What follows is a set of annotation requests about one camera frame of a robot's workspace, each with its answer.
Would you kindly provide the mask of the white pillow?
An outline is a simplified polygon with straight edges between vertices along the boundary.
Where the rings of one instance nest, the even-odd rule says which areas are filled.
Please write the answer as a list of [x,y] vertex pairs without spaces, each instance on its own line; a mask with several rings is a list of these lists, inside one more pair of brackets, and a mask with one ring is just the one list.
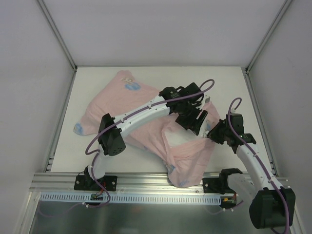
[[165,130],[165,136],[170,147],[176,147],[191,141],[204,138],[205,133],[211,129],[211,124],[205,120],[201,125],[199,134],[194,134],[190,129],[185,130],[183,127],[174,122],[172,127]]

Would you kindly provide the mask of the blue and pink printed pillowcase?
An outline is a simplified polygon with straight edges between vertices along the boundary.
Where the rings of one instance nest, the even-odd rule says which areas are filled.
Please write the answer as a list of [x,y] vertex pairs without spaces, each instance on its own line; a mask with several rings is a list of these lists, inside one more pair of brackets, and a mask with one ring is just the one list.
[[[88,104],[73,131],[81,136],[97,134],[103,115],[124,114],[142,106],[158,94],[159,90],[155,87],[136,81],[130,71],[119,71]],[[203,105],[203,109],[208,112],[205,120],[213,128],[219,120],[216,108],[209,102]],[[159,156],[168,170],[168,177],[173,185],[186,188],[200,183],[215,144],[204,137],[170,147],[165,130],[174,125],[176,118],[176,114],[171,114],[148,122],[132,131],[125,138],[125,142]]]

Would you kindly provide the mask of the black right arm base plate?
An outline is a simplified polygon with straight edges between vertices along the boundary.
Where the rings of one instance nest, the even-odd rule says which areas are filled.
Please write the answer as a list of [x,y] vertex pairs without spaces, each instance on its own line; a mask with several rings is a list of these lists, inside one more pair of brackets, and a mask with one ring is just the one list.
[[205,177],[202,179],[204,193],[216,194],[235,194],[236,191],[231,189],[226,179]]

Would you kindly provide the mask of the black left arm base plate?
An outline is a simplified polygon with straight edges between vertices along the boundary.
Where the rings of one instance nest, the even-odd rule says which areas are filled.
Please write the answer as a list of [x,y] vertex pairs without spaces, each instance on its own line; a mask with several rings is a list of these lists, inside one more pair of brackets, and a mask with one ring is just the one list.
[[[107,191],[116,191],[117,176],[105,175],[97,180]],[[76,191],[100,191],[102,188],[87,174],[77,175],[74,182],[74,190]]]

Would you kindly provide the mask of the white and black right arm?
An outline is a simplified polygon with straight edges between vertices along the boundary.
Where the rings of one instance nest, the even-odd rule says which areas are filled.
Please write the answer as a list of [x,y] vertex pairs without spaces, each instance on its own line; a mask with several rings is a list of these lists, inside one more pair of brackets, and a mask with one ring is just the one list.
[[223,169],[208,188],[215,193],[234,191],[249,205],[249,215],[257,229],[284,227],[287,233],[293,223],[295,193],[285,188],[259,157],[259,150],[252,134],[244,132],[243,116],[228,113],[224,120],[207,134],[215,143],[227,143],[242,161],[251,181],[248,182],[238,168]]

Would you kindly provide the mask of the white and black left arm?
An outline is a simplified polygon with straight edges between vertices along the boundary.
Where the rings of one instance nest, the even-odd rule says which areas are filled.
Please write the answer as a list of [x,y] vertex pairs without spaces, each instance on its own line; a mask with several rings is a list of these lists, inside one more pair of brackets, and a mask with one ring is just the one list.
[[91,141],[98,142],[100,148],[90,151],[87,146],[86,155],[95,154],[92,163],[84,170],[85,185],[90,190],[97,190],[101,187],[104,177],[103,169],[96,169],[99,165],[99,155],[116,156],[126,148],[124,138],[132,131],[155,119],[177,114],[176,123],[185,130],[190,130],[196,136],[208,112],[199,107],[204,98],[204,91],[195,83],[187,87],[166,87],[159,94],[148,101],[142,107],[132,110],[129,113],[112,117],[105,114],[101,118],[98,134]]

